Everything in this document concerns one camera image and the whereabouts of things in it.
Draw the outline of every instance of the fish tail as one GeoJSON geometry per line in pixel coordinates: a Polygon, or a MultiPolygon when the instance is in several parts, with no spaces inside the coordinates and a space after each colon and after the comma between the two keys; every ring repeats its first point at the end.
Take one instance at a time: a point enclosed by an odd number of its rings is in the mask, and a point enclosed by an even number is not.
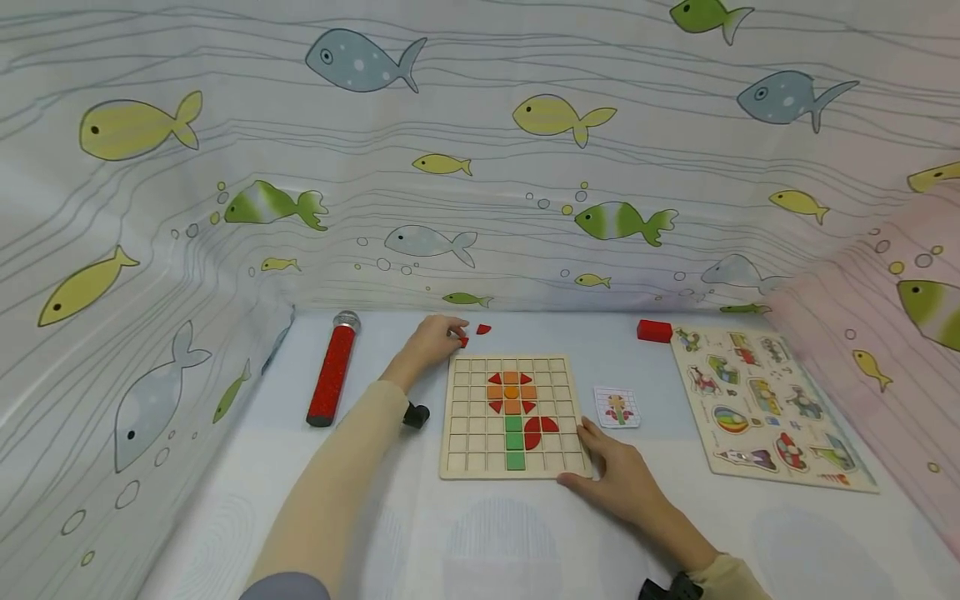
{"type": "Polygon", "coordinates": [[[320,224],[320,217],[329,211],[323,206],[324,195],[317,190],[311,189],[297,196],[297,214],[307,224],[308,227],[317,231],[326,231],[326,228],[320,224]]]}
{"type": "Polygon", "coordinates": [[[747,18],[747,15],[753,11],[752,8],[744,7],[727,13],[727,18],[723,22],[723,38],[727,41],[728,46],[733,46],[733,36],[736,35],[737,28],[740,27],[743,19],[747,18]]]}
{"type": "Polygon", "coordinates": [[[193,322],[187,321],[174,336],[174,362],[181,369],[196,367],[211,356],[206,350],[191,350],[193,344],[193,322]]]}
{"type": "Polygon", "coordinates": [[[473,262],[473,257],[470,256],[467,252],[467,248],[473,246],[477,241],[477,232],[476,231],[464,231],[457,237],[453,238],[453,253],[459,258],[465,265],[471,269],[476,268],[476,265],[473,262]]]}
{"type": "Polygon", "coordinates": [[[813,101],[813,108],[810,110],[810,114],[812,115],[814,133],[820,132],[820,113],[823,112],[824,108],[836,100],[840,94],[850,91],[858,85],[860,85],[860,82],[843,82],[842,84],[837,84],[820,94],[820,97],[813,101]]]}
{"type": "Polygon", "coordinates": [[[650,244],[654,248],[662,246],[663,243],[660,241],[660,232],[672,230],[674,227],[673,220],[679,214],[680,213],[673,208],[667,208],[666,210],[655,212],[649,221],[644,221],[643,217],[640,217],[640,222],[643,225],[640,233],[643,235],[643,239],[647,241],[647,244],[650,244]]]}
{"type": "Polygon", "coordinates": [[[414,62],[420,55],[420,50],[423,49],[425,43],[426,37],[421,37],[407,46],[407,49],[400,56],[400,63],[397,65],[400,70],[400,78],[410,86],[410,89],[414,90],[415,94],[419,94],[420,89],[417,88],[417,82],[414,81],[414,62]]]}
{"type": "Polygon", "coordinates": [[[200,116],[200,110],[203,107],[204,94],[199,89],[192,91],[180,101],[180,106],[177,107],[177,116],[174,117],[174,135],[181,144],[193,150],[200,149],[200,142],[190,127],[190,123],[200,116]]]}
{"type": "Polygon", "coordinates": [[[123,252],[123,248],[117,246],[113,251],[113,260],[120,263],[121,267],[135,267],[140,264],[139,260],[133,260],[127,256],[126,252],[123,252]]]}

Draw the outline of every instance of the red wooden block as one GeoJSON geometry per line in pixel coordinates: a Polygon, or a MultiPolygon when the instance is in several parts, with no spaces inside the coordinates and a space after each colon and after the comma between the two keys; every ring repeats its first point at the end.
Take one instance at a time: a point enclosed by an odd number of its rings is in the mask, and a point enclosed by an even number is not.
{"type": "Polygon", "coordinates": [[[672,337],[673,326],[670,323],[640,319],[640,323],[636,326],[636,338],[638,340],[669,344],[672,337]]]}

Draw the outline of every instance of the wooden grid board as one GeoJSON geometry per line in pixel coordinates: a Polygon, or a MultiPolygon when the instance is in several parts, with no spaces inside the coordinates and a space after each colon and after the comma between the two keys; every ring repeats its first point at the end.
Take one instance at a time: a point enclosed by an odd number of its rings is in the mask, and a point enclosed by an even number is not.
{"type": "Polygon", "coordinates": [[[670,345],[714,473],[879,493],[781,336],[682,325],[670,345]]]}
{"type": "Polygon", "coordinates": [[[577,437],[580,401],[561,354],[460,355],[446,380],[442,479],[593,474],[577,437]]]}

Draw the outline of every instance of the green square piece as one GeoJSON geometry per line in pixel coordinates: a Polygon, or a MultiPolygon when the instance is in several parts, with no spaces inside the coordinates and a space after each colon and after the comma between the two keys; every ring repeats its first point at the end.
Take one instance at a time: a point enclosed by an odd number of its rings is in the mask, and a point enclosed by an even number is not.
{"type": "Polygon", "coordinates": [[[507,434],[507,449],[508,450],[522,450],[523,449],[523,434],[522,433],[508,433],[507,434]]]}
{"type": "Polygon", "coordinates": [[[507,470],[526,470],[523,452],[507,452],[507,470]]]}

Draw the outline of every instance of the blue fish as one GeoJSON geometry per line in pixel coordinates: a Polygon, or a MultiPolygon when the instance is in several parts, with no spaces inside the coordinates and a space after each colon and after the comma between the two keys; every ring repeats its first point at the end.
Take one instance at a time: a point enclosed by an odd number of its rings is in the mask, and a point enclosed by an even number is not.
{"type": "Polygon", "coordinates": [[[402,79],[415,93],[420,93],[413,69],[425,43],[426,37],[421,37],[410,44],[396,63],[363,34],[331,29],[310,47],[306,65],[337,87],[350,91],[376,91],[402,79]]]}
{"type": "Polygon", "coordinates": [[[736,97],[736,102],[757,121],[789,125],[810,113],[813,132],[820,132],[820,113],[837,96],[857,87],[860,82],[843,82],[816,98],[813,78],[800,71],[781,71],[765,77],[736,97]]]}

